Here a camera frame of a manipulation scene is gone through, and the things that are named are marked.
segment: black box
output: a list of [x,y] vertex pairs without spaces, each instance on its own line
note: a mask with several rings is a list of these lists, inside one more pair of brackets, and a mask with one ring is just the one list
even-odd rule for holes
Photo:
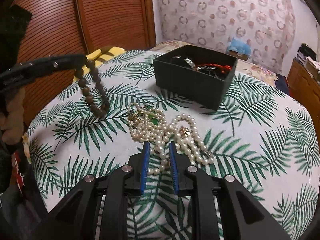
[[[232,69],[225,79],[221,79],[189,67],[169,63],[175,56],[187,57],[196,65],[214,63],[222,66],[229,65]],[[153,60],[156,85],[209,109],[217,110],[232,81],[237,60],[236,57],[211,49],[186,45]]]

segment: leaf print tablecloth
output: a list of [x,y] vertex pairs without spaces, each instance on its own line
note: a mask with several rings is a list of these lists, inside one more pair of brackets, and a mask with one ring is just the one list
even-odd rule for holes
[[[126,108],[147,103],[163,110],[167,120],[178,113],[194,117],[215,155],[214,164],[202,168],[218,177],[234,174],[297,239],[313,217],[319,192],[319,148],[306,109],[240,72],[220,108],[206,109],[156,86],[152,60],[159,55],[129,51],[99,68],[111,105],[104,119],[92,115],[74,83],[33,120],[31,158],[47,209],[86,174],[109,174],[140,151],[142,144],[130,137]],[[93,84],[91,89],[99,104]],[[149,166],[159,162],[152,155]],[[173,195],[168,171],[149,176],[145,194],[129,199],[128,238],[190,239],[189,200]]]

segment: wallpaper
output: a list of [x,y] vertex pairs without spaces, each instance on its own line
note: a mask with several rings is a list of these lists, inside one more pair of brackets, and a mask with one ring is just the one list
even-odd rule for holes
[[159,0],[166,40],[226,52],[234,37],[251,46],[249,59],[281,73],[295,37],[290,0]]

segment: white wall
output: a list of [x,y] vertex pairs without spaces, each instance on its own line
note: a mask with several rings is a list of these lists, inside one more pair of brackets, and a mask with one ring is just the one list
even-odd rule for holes
[[153,14],[155,18],[155,29],[156,29],[156,42],[157,44],[163,41],[161,21],[160,21],[160,11],[159,11],[159,0],[152,0],[153,3]]
[[296,17],[296,34],[292,47],[285,55],[282,63],[282,75],[286,77],[301,43],[306,43],[314,52],[317,52],[318,47],[317,21],[309,7],[300,0],[291,0],[291,3]]

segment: hand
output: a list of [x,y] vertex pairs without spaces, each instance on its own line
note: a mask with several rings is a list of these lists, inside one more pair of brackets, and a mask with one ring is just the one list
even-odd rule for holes
[[20,141],[23,135],[23,100],[24,88],[20,88],[12,100],[6,103],[8,116],[5,117],[0,112],[0,128],[5,130],[2,135],[2,141],[6,144],[13,145]]

